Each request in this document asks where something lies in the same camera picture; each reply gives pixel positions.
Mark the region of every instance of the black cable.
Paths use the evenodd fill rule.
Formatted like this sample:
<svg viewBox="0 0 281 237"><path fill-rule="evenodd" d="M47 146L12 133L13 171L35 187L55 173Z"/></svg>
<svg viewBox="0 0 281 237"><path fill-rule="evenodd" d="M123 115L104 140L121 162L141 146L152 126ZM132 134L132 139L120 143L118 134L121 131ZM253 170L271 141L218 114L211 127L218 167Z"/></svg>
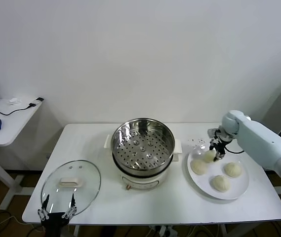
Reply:
<svg viewBox="0 0 281 237"><path fill-rule="evenodd" d="M219 130L215 131L215 136L216 136L216 138L218 138L219 141L221 142L220 138L219 138L218 135L217 135L217 132L218 132L218 131L219 131ZM224 149L225 149L226 151L232 153L232 154L241 154L241 153L244 153L244 152L245 152L245 151L241 151L241 152L232 152L232 151L229 150L226 146L224 146Z"/></svg>
<svg viewBox="0 0 281 237"><path fill-rule="evenodd" d="M2 112L0 112L0 114L1 114L1 115L5 115L5 116L8 116L8 115L11 115L12 113L17 112L17 111L27 110L27 109L30 108L30 107L31 107L31 106L29 105L29 106L27 106L27 107L24 108L24 109L19 109L19 110L11 111L9 114L4 114L4 113L2 113Z"/></svg>
<svg viewBox="0 0 281 237"><path fill-rule="evenodd" d="M189 232L188 232L188 234L186 234L185 236L188 236L190 233L191 233L191 226L188 226L189 227Z"/></svg>
<svg viewBox="0 0 281 237"><path fill-rule="evenodd" d="M124 237L126 237L126 236L129 234L129 232L131 231L132 228L133 228L133 227L130 227L130 228L129 228L129 230L126 232L126 234L124 235Z"/></svg>
<svg viewBox="0 0 281 237"><path fill-rule="evenodd" d="M197 231L196 234L194 235L194 237L197 237L200 233L204 233L207 237L212 237L209 233L207 233L206 231L203 231L203 230Z"/></svg>
<svg viewBox="0 0 281 237"><path fill-rule="evenodd" d="M12 216L12 214L9 212L9 211L1 211L0 214L3 214L3 213L6 213L6 214L9 214L9 217ZM10 221L11 221L12 218L8 219L6 222L6 225L2 228L0 228L0 233L3 232L10 224Z"/></svg>
<svg viewBox="0 0 281 237"><path fill-rule="evenodd" d="M281 230L281 225L278 223L278 222L274 222L279 228L280 228L280 230Z"/></svg>
<svg viewBox="0 0 281 237"><path fill-rule="evenodd" d="M274 222L270 221L270 223L274 226L274 228L277 230L279 237L281 237L281 234L277 228L277 226L274 224Z"/></svg>
<svg viewBox="0 0 281 237"><path fill-rule="evenodd" d="M232 153L232 154L241 154L241 153L244 153L245 151L241 151L241 152L232 152L230 151L227 147L224 147L226 151Z"/></svg>
<svg viewBox="0 0 281 237"><path fill-rule="evenodd" d="M255 231L255 229L252 229L252 231L253 231L253 233L254 233L254 236L255 236L255 237L258 237L258 234L257 234L257 232Z"/></svg>
<svg viewBox="0 0 281 237"><path fill-rule="evenodd" d="M34 228L32 228L32 229L27 233L26 237L29 237L30 234L31 234L33 231L35 231L37 228L39 228L39 227L41 227L41 225L40 225L40 226L35 226Z"/></svg>

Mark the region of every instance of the floor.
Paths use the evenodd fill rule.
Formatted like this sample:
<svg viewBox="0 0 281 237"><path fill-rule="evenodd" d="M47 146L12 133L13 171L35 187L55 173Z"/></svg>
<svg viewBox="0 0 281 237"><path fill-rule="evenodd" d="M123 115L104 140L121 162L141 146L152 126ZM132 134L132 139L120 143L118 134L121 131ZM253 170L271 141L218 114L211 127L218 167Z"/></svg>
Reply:
<svg viewBox="0 0 281 237"><path fill-rule="evenodd" d="M38 179L38 174L30 174L26 175L24 180L22 181L22 186L24 187L35 187ZM269 178L273 185L281 185L281 179L273 174L269 175ZM8 188L0 182L0 203L5 196L6 192L8 191ZM11 202L8 211L16 216L19 221L21 221L21 216L24 211L25 206L27 205L29 200L29 197L24 196L16 196L13 201ZM8 218L7 213L0 214L0 221L5 220ZM227 230L231 230L234 227L234 225L226 225ZM262 223L258 227L255 228L255 232L251 231L245 235L245 237L279 237L281 236L278 234L278 231L275 229L277 225L273 225L271 222ZM216 236L217 233L217 225L208 225L207 228L210 230L210 232ZM0 233L0 237L25 237L29 230L32 229L31 225L21 225L15 222L11 219L8 226ZM174 229L178 231L179 237L186 237L191 229L190 226L174 226ZM199 232L199 230L203 230L202 227L197 227L195 229L195 232L191 237L197 236L197 237L207 237L207 235L203 232ZM149 231L149 227L143 227L143 226L134 226L134 227L128 227L128 226L121 226L115 228L109 228L109 227L103 227L103 226L84 226L80 227L79 229L79 237L145 237ZM42 237L44 236L43 233L35 232L33 231L30 234L30 237ZM154 232L151 232L148 237L157 237L158 235Z"/></svg>

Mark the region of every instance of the white side table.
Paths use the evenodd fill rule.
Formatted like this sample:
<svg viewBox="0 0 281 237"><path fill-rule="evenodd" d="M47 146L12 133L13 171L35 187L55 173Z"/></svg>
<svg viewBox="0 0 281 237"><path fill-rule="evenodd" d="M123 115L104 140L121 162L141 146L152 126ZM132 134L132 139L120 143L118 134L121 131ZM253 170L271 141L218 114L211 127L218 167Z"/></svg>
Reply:
<svg viewBox="0 0 281 237"><path fill-rule="evenodd" d="M23 109L29 105L34 99L25 100L20 105L9 105L8 99L0 99L0 112L10 113L13 110ZM33 114L38 110L41 103L35 107L31 107L27 110L17 111L9 116L4 116L0 114L0 119L2 121L0 130L0 147L10 145L16 137L19 135L21 130L33 116ZM22 188L20 182L23 179L23 175L18 175L13 179L1 166L0 166L0 180L9 187L9 191L4 197L0 204L0 210L6 210L14 195L31 195L34 188Z"/></svg>

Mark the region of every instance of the white plate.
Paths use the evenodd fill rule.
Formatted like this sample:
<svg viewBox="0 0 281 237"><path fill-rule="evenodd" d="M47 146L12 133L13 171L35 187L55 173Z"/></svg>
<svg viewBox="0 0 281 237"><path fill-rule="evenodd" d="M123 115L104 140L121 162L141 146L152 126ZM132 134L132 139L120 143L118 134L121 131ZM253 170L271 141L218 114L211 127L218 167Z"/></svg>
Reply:
<svg viewBox="0 0 281 237"><path fill-rule="evenodd" d="M249 174L243 163L238 158L238 155L226 154L222 160L219 160L214 163L208 163L208 171L206 174L197 175L191 169L190 163L194 159L202 159L202 158L203 156L193 156L193 152L191 152L188 156L187 166L191 178L196 183L196 185L200 189L202 189L205 193L218 199L232 200L232 199L239 198L242 194L244 194L247 191L247 188L249 186ZM225 173L224 166L229 162L236 162L241 166L243 172L239 177L231 178ZM230 190L226 192L220 192L211 186L211 180L216 175L225 175L227 178L229 178L229 182L231 185Z"/></svg>

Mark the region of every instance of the white table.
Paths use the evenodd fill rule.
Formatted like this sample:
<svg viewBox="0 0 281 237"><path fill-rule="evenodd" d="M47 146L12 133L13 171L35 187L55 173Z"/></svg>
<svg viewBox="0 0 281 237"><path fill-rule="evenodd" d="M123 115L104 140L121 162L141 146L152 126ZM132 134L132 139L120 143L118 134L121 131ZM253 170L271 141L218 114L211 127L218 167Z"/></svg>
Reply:
<svg viewBox="0 0 281 237"><path fill-rule="evenodd" d="M149 190L126 190L111 151L103 148L106 136L119 124L68 124L35 187L22 219L39 223L41 188L48 175L71 160L89 160L101 173L101 189L91 206L74 216L73 225L160 225L256 222L236 228L229 236L241 236L259 222L281 219L281 200L263 169L247 154L240 154L250 175L247 192L237 200L218 200L204 194L191 180L187 154L199 142L208 144L207 129L218 123L170 123L167 126L182 143L183 158L173 162L161 186ZM230 148L239 151L233 143Z"/></svg>
<svg viewBox="0 0 281 237"><path fill-rule="evenodd" d="M23 109L29 105L34 99L23 99L20 105L9 105L8 99L0 99L0 112L10 113L13 110ZM0 147L10 145L21 130L30 120L32 115L38 110L41 103L35 107L31 107L24 111L17 111L9 116L0 114L1 130L0 130ZM1 166L0 166L0 180L9 187L9 191L0 204L0 210L6 210L9 206L14 195L31 195L33 188L22 188L19 184L23 179L23 175L18 175L13 179Z"/></svg>

